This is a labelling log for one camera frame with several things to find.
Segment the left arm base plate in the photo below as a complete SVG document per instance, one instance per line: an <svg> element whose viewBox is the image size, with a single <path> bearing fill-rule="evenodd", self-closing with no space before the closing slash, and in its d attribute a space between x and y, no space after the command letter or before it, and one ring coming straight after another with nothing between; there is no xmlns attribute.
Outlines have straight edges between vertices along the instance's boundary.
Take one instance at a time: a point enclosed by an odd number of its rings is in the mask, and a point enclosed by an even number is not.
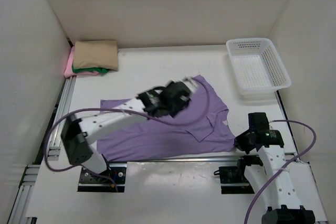
<svg viewBox="0 0 336 224"><path fill-rule="evenodd" d="M114 185L109 179L91 174L86 168L81 169L78 180L78 192L89 193L124 193L127 175L126 163L110 163L109 177L114 180Z"/></svg>

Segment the beige t shirt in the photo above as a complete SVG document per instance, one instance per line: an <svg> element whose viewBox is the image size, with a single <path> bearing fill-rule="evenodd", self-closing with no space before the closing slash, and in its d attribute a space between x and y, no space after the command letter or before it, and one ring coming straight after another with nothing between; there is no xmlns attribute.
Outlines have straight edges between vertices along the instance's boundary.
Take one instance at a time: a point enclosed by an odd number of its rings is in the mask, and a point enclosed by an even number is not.
<svg viewBox="0 0 336 224"><path fill-rule="evenodd" d="M75 69L119 69L118 44L115 40L76 41L73 54Z"/></svg>

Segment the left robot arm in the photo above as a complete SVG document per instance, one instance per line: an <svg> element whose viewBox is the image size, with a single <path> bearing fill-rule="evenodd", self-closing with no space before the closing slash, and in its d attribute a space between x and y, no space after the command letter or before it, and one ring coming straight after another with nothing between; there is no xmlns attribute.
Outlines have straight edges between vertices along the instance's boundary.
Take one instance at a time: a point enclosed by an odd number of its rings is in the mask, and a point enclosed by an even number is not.
<svg viewBox="0 0 336 224"><path fill-rule="evenodd" d="M97 114L78 118L67 116L61 139L72 166L82 166L98 182L105 182L112 171L107 159L92 147L102 137L124 127L162 116L176 116L185 109L198 85L191 78L171 81L144 91L135 98L111 109L97 110Z"/></svg>

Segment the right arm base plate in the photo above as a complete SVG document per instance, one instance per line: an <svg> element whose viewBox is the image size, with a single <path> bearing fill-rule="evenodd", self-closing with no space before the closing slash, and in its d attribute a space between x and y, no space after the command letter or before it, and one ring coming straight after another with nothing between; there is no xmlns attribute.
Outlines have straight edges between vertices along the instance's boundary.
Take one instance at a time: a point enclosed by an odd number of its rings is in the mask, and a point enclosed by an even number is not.
<svg viewBox="0 0 336 224"><path fill-rule="evenodd" d="M237 166L221 166L213 175L219 177L222 195L254 194L254 190L247 178Z"/></svg>

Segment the purple t shirt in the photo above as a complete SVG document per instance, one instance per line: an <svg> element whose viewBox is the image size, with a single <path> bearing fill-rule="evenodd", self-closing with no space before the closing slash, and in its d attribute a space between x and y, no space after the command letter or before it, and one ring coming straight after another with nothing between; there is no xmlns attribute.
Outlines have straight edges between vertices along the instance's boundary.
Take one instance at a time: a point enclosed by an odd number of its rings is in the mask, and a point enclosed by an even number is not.
<svg viewBox="0 0 336 224"><path fill-rule="evenodd" d="M176 117L132 124L97 141L97 151L109 161L144 161L181 155L230 152L234 135L227 124L228 107L206 79L187 109Z"/></svg>

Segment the green t shirt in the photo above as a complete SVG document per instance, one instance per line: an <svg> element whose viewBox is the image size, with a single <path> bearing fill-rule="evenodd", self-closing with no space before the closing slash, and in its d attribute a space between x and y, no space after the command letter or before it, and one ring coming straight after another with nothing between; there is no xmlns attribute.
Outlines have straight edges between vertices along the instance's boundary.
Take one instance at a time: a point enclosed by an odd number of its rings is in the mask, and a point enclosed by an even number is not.
<svg viewBox="0 0 336 224"><path fill-rule="evenodd" d="M76 69L74 67L71 67L73 73L76 74L82 74L82 75L95 75L95 74L106 74L110 71L110 69L106 68L81 68L81 69Z"/></svg>

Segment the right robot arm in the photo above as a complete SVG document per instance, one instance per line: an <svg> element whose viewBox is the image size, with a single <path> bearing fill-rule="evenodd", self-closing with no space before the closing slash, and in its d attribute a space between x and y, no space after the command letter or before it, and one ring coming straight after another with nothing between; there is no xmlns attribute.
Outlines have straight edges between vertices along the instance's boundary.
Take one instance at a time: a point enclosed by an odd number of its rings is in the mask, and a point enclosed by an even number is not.
<svg viewBox="0 0 336 224"><path fill-rule="evenodd" d="M315 223L314 212L303 206L286 171L290 161L286 161L284 142L278 130L249 129L235 138L235 146L247 154L255 149L262 162L262 165L245 163L236 168L236 177L242 182L249 181L255 191L244 223L248 222L260 197L266 207L262 223Z"/></svg>

